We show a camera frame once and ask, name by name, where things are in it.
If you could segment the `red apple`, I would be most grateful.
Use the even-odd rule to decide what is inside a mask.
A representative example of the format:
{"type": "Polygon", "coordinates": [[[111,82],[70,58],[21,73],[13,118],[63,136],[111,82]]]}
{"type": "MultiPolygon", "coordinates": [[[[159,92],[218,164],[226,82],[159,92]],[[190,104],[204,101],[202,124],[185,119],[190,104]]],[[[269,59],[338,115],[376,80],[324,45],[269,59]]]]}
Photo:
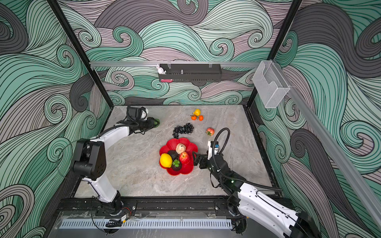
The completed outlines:
{"type": "Polygon", "coordinates": [[[191,156],[187,152],[182,152],[179,155],[179,161],[182,165],[186,165],[191,162],[191,156]]]}

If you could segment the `green lime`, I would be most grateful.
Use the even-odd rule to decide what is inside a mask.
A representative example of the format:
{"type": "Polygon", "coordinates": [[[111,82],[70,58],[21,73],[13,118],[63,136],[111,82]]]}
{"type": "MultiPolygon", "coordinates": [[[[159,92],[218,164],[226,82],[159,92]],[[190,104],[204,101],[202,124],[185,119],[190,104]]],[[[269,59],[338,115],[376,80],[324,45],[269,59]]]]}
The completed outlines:
{"type": "Polygon", "coordinates": [[[160,120],[159,119],[153,119],[154,122],[154,128],[157,128],[160,126],[160,120]]]}

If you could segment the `red flower-shaped bowl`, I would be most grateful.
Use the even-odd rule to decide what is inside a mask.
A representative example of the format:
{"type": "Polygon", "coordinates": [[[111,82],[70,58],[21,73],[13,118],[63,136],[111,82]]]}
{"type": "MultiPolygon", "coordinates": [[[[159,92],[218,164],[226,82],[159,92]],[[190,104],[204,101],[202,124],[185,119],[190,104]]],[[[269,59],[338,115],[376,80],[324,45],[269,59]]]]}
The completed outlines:
{"type": "Polygon", "coordinates": [[[198,147],[187,138],[171,139],[159,150],[159,165],[172,176],[190,174],[197,152],[198,147]]]}

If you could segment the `dark avocado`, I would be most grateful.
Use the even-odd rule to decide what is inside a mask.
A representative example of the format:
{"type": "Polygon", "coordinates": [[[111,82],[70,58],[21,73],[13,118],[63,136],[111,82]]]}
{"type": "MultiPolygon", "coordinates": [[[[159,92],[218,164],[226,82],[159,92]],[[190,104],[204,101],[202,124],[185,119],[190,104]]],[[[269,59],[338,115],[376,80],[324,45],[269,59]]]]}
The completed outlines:
{"type": "Polygon", "coordinates": [[[179,154],[175,150],[170,150],[168,154],[171,156],[173,161],[179,158],[179,154]]]}

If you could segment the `yellow lemon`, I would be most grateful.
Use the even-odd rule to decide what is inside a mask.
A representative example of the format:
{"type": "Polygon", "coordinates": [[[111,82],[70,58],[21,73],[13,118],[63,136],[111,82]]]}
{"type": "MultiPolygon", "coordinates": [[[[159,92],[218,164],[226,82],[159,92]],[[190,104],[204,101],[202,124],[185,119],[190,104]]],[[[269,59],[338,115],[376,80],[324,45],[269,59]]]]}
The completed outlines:
{"type": "Polygon", "coordinates": [[[173,159],[169,154],[163,153],[161,155],[159,163],[162,167],[170,168],[172,166],[172,162],[173,162],[173,159]]]}

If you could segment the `small yellow citrus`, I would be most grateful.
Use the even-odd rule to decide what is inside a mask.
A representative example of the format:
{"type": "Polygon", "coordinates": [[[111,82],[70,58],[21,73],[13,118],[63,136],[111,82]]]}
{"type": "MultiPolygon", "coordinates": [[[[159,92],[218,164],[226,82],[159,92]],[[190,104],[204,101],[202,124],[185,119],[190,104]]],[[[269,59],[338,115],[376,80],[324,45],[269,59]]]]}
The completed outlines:
{"type": "Polygon", "coordinates": [[[196,109],[194,112],[193,112],[193,114],[195,115],[195,116],[200,116],[200,114],[201,114],[201,111],[199,110],[199,109],[196,109]]]}

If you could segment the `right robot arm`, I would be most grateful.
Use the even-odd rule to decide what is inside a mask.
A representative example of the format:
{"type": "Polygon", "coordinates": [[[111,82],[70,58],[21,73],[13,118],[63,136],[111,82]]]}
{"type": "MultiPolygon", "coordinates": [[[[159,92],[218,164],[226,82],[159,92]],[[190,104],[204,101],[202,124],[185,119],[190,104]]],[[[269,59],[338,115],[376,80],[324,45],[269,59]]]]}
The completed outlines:
{"type": "Polygon", "coordinates": [[[313,218],[306,212],[296,212],[273,200],[264,191],[276,188],[255,185],[231,170],[220,154],[201,155],[193,153],[194,165],[207,169],[210,176],[229,197],[227,208],[233,216],[248,217],[271,231],[279,238],[321,238],[313,218]]]}

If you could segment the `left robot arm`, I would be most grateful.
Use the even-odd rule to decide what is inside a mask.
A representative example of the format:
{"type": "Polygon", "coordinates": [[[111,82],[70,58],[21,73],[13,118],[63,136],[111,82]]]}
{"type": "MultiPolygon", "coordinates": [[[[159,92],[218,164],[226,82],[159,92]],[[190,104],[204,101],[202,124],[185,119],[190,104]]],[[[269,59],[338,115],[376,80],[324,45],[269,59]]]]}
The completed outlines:
{"type": "Polygon", "coordinates": [[[145,134],[160,125],[160,120],[148,117],[142,120],[124,119],[103,131],[93,139],[81,139],[76,142],[70,169],[87,182],[97,194],[96,198],[116,216],[124,207],[120,192],[117,191],[105,175],[106,151],[121,139],[131,134],[145,134]]]}

